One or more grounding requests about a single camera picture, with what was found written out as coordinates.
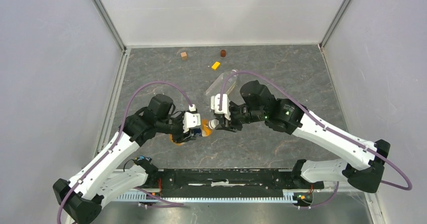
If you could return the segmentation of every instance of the white gear rack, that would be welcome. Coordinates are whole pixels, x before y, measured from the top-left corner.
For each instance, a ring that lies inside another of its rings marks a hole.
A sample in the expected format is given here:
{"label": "white gear rack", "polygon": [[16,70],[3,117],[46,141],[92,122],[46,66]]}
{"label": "white gear rack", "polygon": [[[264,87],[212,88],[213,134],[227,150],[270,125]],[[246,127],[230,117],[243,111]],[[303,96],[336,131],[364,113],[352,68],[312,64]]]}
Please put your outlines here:
{"label": "white gear rack", "polygon": [[[162,198],[163,200],[173,202],[196,202],[196,203],[297,203],[293,200],[293,192],[283,192],[283,197],[235,197],[235,198]],[[129,190],[117,197],[113,201],[122,202],[159,202],[158,200],[147,198],[147,195],[141,191]]]}

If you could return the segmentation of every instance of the black cable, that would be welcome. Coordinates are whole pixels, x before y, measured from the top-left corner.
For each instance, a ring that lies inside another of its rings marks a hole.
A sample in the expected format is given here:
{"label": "black cable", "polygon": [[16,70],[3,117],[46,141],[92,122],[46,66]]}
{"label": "black cable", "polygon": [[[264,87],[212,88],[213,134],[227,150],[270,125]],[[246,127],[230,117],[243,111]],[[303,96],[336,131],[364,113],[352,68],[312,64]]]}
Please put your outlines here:
{"label": "black cable", "polygon": [[124,163],[124,165],[123,165],[123,172],[125,171],[124,168],[126,167],[126,164],[129,163],[129,161],[133,161],[133,163],[136,164],[136,160],[128,160],[128,161],[126,161],[126,163]]}

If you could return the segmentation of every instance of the white wall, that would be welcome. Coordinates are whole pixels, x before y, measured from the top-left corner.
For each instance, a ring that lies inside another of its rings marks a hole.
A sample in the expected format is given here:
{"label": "white wall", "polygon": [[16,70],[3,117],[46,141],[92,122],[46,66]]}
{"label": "white wall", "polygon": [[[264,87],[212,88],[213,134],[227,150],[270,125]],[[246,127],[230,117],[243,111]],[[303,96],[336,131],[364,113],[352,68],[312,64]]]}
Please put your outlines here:
{"label": "white wall", "polygon": [[91,0],[0,0],[0,223],[56,223],[93,157],[121,52]]}
{"label": "white wall", "polygon": [[[382,185],[387,223],[427,219],[427,0],[353,0],[326,59],[354,134],[390,142],[389,159],[413,182],[410,192]],[[385,180],[405,182],[391,167]]]}
{"label": "white wall", "polygon": [[343,0],[102,0],[126,45],[319,43]]}

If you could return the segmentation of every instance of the clear plastic container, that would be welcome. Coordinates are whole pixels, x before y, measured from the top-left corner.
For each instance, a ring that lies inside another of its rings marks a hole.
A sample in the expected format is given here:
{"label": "clear plastic container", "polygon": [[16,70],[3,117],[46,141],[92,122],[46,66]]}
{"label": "clear plastic container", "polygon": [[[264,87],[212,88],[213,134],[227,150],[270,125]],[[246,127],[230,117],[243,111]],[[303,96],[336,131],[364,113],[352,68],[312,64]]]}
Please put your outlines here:
{"label": "clear plastic container", "polygon": [[[206,90],[206,92],[204,93],[205,96],[207,98],[209,98],[211,96],[215,96],[216,94],[219,94],[221,91],[221,87],[223,86],[223,82],[225,80],[225,78],[227,78],[231,73],[236,72],[237,70],[231,70],[231,71],[227,71],[222,73],[215,81],[214,83],[212,83],[212,85]],[[234,87],[236,86],[236,81],[237,81],[237,75],[232,76],[226,84],[226,88],[225,88],[225,94],[230,94],[230,92],[234,89]]]}

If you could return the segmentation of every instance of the gray stone surface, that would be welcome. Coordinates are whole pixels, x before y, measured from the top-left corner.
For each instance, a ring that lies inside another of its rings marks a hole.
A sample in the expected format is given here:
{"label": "gray stone surface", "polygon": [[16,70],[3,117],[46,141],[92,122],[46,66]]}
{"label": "gray stone surface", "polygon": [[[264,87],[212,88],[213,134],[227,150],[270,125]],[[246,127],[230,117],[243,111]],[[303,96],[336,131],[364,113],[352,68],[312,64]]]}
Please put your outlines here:
{"label": "gray stone surface", "polygon": [[[220,57],[225,49],[227,56]],[[188,60],[182,61],[181,52]],[[215,61],[221,66],[210,68]],[[206,89],[225,71],[252,70],[272,79],[310,110],[328,122],[345,128],[326,65],[316,45],[269,45],[132,49],[114,119],[114,132],[120,125],[124,108],[141,85],[155,80],[177,84],[186,91],[198,107],[202,118],[212,119]],[[243,103],[240,87],[256,77],[240,75],[230,99]],[[273,87],[270,91],[280,98]],[[170,96],[177,110],[187,110],[181,94],[170,86],[155,85],[142,91],[130,108],[130,113],[147,106],[155,94]],[[298,159],[330,160],[336,156],[327,150],[294,136],[274,132],[264,123],[244,125],[241,132],[214,131],[209,137],[200,137],[183,146],[169,141],[169,136],[158,134],[147,141],[134,155],[153,158],[159,168],[291,168]]]}

